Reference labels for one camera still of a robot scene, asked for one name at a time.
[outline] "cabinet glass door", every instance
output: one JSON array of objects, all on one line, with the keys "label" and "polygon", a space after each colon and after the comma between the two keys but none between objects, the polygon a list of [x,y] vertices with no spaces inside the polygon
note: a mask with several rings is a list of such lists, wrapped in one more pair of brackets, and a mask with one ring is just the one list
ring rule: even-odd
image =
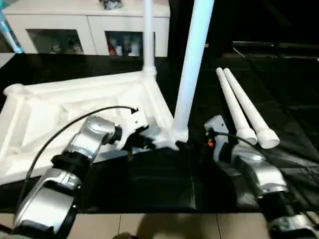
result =
[{"label": "cabinet glass door", "polygon": [[83,54],[76,30],[27,29],[38,53]]},{"label": "cabinet glass door", "polygon": [[142,56],[143,34],[130,31],[105,31],[110,56]]},{"label": "cabinet glass door", "polygon": [[7,15],[25,53],[95,55],[86,16]]}]

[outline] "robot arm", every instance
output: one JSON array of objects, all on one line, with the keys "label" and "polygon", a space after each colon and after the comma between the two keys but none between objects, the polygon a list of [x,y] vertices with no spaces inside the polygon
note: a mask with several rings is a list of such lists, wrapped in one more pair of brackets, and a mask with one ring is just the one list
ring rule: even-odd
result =
[{"label": "robot arm", "polygon": [[[142,121],[137,127],[147,126]],[[123,145],[133,132],[101,117],[88,117],[21,203],[12,234],[33,239],[66,238],[77,214],[79,189],[100,147],[107,143]]]},{"label": "robot arm", "polygon": [[[214,132],[228,133],[221,116],[205,124],[209,140],[214,141],[214,160],[222,160],[228,150],[228,137]],[[300,203],[287,187],[281,171],[249,145],[237,144],[228,162],[240,172],[256,197],[267,221],[270,236],[275,239],[319,239],[319,233],[303,213]]]}]

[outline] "black glossy surface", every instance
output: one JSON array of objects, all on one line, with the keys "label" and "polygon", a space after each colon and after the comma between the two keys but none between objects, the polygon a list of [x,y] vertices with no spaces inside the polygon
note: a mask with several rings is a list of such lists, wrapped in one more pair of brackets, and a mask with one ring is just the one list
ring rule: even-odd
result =
[{"label": "black glossy surface", "polygon": [[[313,175],[298,167],[306,160],[319,162],[319,62],[315,60],[253,60],[256,71],[241,58],[210,59],[201,64],[189,120],[191,141],[203,138],[203,124],[222,115],[235,133],[215,69],[230,68],[281,139],[280,146],[264,150],[269,160],[289,176],[311,204],[294,192],[308,209],[319,210],[319,167]],[[101,76],[142,68],[139,58],[74,55],[16,55],[0,69],[0,87]],[[158,85],[172,114],[181,67],[156,59]],[[246,212],[258,210],[241,175],[228,166],[221,170],[209,153],[160,149],[94,164],[83,187],[81,212]],[[13,212],[21,182],[0,186],[0,212]]]}]

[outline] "white plastic tube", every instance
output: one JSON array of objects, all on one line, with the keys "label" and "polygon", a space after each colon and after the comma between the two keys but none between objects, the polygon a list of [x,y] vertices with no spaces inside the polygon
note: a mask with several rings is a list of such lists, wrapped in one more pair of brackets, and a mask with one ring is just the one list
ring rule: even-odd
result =
[{"label": "white plastic tube", "polygon": [[153,34],[152,22],[153,22],[152,0],[144,0],[143,71],[155,73],[156,69],[154,66],[154,34]]},{"label": "white plastic tube", "polygon": [[[242,137],[255,145],[257,143],[257,137],[255,132],[249,127],[249,124],[244,116],[243,111],[231,89],[226,76],[221,68],[216,69],[221,89],[223,90],[230,114],[233,118],[235,127],[237,129],[236,135]],[[245,145],[246,143],[239,140],[239,143]]]},{"label": "white plastic tube", "polygon": [[273,148],[280,143],[280,140],[276,133],[268,127],[264,119],[261,117],[257,111],[254,104],[250,101],[243,88],[237,82],[231,71],[226,68],[224,69],[225,76],[233,89],[239,103],[241,104],[243,110],[245,111],[250,123],[252,124],[256,134],[257,139],[262,148]]},{"label": "white plastic tube", "polygon": [[214,0],[195,0],[172,130],[188,136],[188,119]]}]

